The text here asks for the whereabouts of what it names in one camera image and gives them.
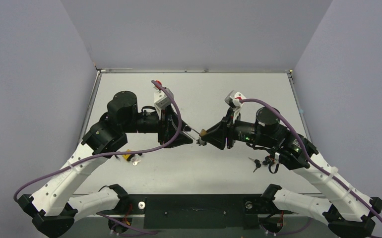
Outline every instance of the metal edge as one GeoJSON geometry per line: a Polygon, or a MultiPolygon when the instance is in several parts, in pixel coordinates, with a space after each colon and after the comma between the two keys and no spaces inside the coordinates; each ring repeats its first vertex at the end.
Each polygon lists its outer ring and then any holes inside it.
{"type": "Polygon", "coordinates": [[[101,73],[286,73],[288,70],[133,69],[106,68],[101,73]]]}
{"type": "Polygon", "coordinates": [[[95,104],[96,94],[98,92],[101,78],[102,78],[102,73],[100,70],[98,70],[96,73],[95,84],[93,85],[92,93],[90,95],[89,105],[87,107],[86,115],[84,117],[83,125],[81,127],[78,143],[81,142],[83,136],[86,133],[87,125],[89,124],[90,115],[92,114],[93,105],[95,104]]]}
{"type": "Polygon", "coordinates": [[[305,130],[305,134],[307,135],[307,139],[310,142],[312,142],[311,136],[310,136],[309,130],[308,130],[308,125],[307,125],[307,122],[305,121],[304,111],[301,109],[301,104],[299,103],[298,95],[296,93],[296,89],[295,89],[295,85],[294,85],[295,83],[293,82],[293,77],[292,77],[292,71],[291,70],[287,71],[286,74],[287,74],[287,77],[289,78],[290,87],[292,88],[293,97],[295,98],[296,106],[298,107],[298,110],[299,110],[299,116],[301,117],[302,125],[304,126],[304,130],[305,130]]]}

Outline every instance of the white tabletop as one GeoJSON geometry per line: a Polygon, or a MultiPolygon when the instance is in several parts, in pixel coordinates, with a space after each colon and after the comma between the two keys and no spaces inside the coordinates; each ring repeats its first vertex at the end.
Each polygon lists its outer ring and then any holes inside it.
{"type": "MultiPolygon", "coordinates": [[[[89,125],[106,112],[106,104],[120,91],[137,95],[139,110],[153,105],[153,84],[159,80],[175,96],[183,120],[200,131],[218,123],[228,106],[223,101],[233,90],[247,98],[261,99],[277,108],[302,135],[304,127],[294,95],[284,73],[104,73],[90,115],[89,125]]],[[[261,105],[246,103],[242,121],[255,121],[261,105]]],[[[158,146],[156,134],[127,134],[126,149],[138,150],[158,146]]],[[[242,142],[230,150],[214,146],[183,145],[145,154],[137,166],[109,159],[80,186],[77,194],[96,192],[104,185],[118,183],[130,194],[233,194],[262,193],[270,183],[298,193],[319,193],[302,177],[281,166],[275,175],[262,167],[255,173],[255,164],[248,157],[261,161],[267,155],[254,151],[242,142]]]]}

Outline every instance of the screw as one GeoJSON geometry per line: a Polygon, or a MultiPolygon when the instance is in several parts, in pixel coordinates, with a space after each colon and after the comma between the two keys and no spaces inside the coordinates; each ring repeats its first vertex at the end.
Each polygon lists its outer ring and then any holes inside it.
{"type": "Polygon", "coordinates": [[[245,207],[247,209],[251,209],[253,207],[253,204],[250,201],[248,201],[248,202],[245,203],[245,207]]]}
{"type": "Polygon", "coordinates": [[[139,202],[139,203],[138,203],[138,208],[139,208],[140,210],[143,210],[145,207],[146,207],[146,204],[145,204],[144,202],[139,202]]]}

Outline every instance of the wall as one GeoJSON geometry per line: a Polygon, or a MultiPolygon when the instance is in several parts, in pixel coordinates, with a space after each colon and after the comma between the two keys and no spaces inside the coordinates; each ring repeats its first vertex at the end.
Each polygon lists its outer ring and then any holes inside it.
{"type": "Polygon", "coordinates": [[[331,0],[62,0],[98,68],[293,69],[331,0]]]}
{"type": "Polygon", "coordinates": [[[294,78],[324,157],[363,193],[382,198],[382,1],[334,0],[294,78]]]}
{"type": "Polygon", "coordinates": [[[0,238],[39,237],[12,195],[74,150],[95,76],[59,0],[0,0],[0,238]]]}

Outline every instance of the gray floor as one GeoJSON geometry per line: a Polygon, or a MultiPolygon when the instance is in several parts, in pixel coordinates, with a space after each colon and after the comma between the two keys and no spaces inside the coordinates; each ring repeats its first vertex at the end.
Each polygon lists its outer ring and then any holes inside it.
{"type": "MultiPolygon", "coordinates": [[[[286,218],[285,226],[282,231],[294,231],[303,227],[307,218],[286,218]]],[[[134,218],[134,226],[142,228],[144,218],[134,218]]],[[[116,238],[109,236],[108,220],[104,218],[84,218],[76,223],[61,238],[116,238]]],[[[243,230],[242,228],[226,229],[166,229],[161,230],[159,234],[149,236],[152,238],[262,238],[274,237],[266,236],[264,230],[243,230]]],[[[303,232],[298,234],[284,236],[286,238],[336,238],[323,223],[313,221],[312,224],[303,232]]]]}

